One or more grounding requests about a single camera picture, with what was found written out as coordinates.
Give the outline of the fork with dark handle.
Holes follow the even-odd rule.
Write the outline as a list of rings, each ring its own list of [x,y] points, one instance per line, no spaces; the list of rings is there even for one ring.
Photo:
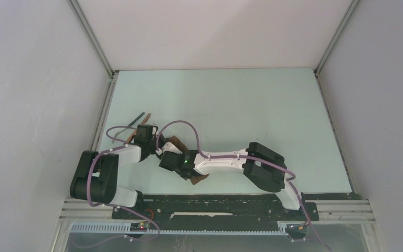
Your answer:
[[[123,133],[125,130],[130,129],[142,116],[144,116],[145,112],[141,112],[132,122],[130,122],[128,125],[124,125],[124,126],[117,126],[117,127],[113,127],[114,129],[121,129],[121,131],[118,131],[117,133],[115,133],[115,135],[111,138],[112,139],[112,143],[114,143],[115,141],[117,141],[117,137]]]

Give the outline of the brown wooden knife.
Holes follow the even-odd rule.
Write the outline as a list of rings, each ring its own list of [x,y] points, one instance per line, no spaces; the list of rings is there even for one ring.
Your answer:
[[[135,136],[139,133],[139,130],[141,130],[141,128],[147,124],[149,118],[151,117],[151,113],[148,113],[144,119],[141,121],[141,123],[137,126],[137,129],[134,130],[134,132],[127,138],[127,140],[125,141],[125,143],[131,143]]]

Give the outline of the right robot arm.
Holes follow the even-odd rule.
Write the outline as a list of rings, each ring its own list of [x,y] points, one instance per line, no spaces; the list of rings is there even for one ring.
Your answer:
[[[257,188],[274,193],[288,218],[298,219],[305,213],[301,193],[291,183],[295,175],[287,169],[284,157],[260,143],[251,142],[247,148],[233,152],[190,150],[185,153],[166,143],[156,153],[160,158],[159,167],[185,180],[218,172],[242,174]]]

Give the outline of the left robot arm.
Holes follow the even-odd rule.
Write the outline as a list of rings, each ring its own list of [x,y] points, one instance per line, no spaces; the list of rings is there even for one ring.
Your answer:
[[[142,193],[118,186],[118,173],[120,168],[156,154],[157,131],[157,126],[140,124],[132,142],[101,152],[82,152],[70,185],[70,196],[86,200],[91,206],[124,206],[131,218],[143,216],[145,205],[139,201]]]

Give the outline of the brown cloth napkin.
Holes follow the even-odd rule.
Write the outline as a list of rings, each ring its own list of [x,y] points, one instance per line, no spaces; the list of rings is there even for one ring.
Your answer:
[[[186,153],[189,151],[189,149],[186,147],[186,145],[176,136],[172,136],[170,138],[167,138],[167,141],[172,143],[174,146],[176,146],[180,151],[182,151],[183,153]],[[196,185],[197,183],[199,183],[202,180],[205,180],[206,178],[208,178],[208,174],[206,175],[200,175],[200,176],[195,176],[192,177],[190,179],[191,183],[193,185]]]

